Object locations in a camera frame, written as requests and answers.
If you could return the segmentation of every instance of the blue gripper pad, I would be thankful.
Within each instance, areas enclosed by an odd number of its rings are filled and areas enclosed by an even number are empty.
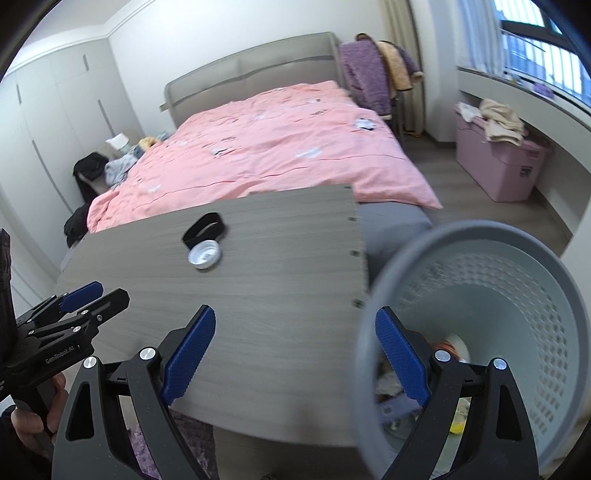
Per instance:
[[[73,313],[103,296],[103,285],[94,281],[64,297],[60,303],[63,313]]]
[[[171,406],[174,400],[187,391],[215,331],[216,315],[213,309],[207,307],[166,364],[164,385],[160,391],[160,397],[166,406]]]
[[[431,397],[425,366],[386,309],[375,317],[375,333],[407,397],[424,406]]]

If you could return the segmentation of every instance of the table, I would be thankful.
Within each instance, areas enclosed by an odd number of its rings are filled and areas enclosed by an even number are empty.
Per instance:
[[[228,232],[220,263],[199,271],[181,237],[207,212]],[[129,292],[94,341],[104,363],[157,346],[210,305],[216,334],[174,409],[264,439],[354,446],[349,379],[367,294],[357,220],[347,186],[171,212],[87,235],[56,293],[93,280]]]

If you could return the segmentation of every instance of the wooden floor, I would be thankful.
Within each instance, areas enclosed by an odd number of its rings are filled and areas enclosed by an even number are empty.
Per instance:
[[[455,149],[439,148],[427,138],[407,137],[406,153],[443,204],[443,210],[427,212],[435,225],[467,219],[495,220],[528,232],[557,255],[564,252],[567,236],[539,201],[493,202],[457,163]],[[258,480],[265,473],[274,473],[279,480],[371,478],[354,449],[282,445],[222,429],[216,429],[215,436],[221,480]]]
[[[507,223],[533,235],[558,256],[569,242],[551,213],[539,201],[497,203],[456,161],[454,148],[439,148],[427,138],[406,137],[406,153],[435,190],[443,210],[429,210],[435,223],[484,219]]]

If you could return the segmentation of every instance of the headboard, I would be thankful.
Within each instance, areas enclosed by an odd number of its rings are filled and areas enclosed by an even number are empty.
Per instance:
[[[336,81],[346,87],[333,33],[286,38],[216,60],[164,88],[175,126],[190,116],[298,83]]]

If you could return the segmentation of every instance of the curtain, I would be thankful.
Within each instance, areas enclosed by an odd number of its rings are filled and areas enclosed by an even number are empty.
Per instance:
[[[417,30],[413,12],[408,0],[381,0],[382,10],[390,38],[410,53],[411,57],[421,66],[421,52],[418,48]],[[423,83],[414,85],[404,95],[405,129],[420,135],[425,130],[425,94]]]
[[[466,58],[464,67],[502,77],[505,70],[501,19],[494,0],[457,0],[462,13]]]

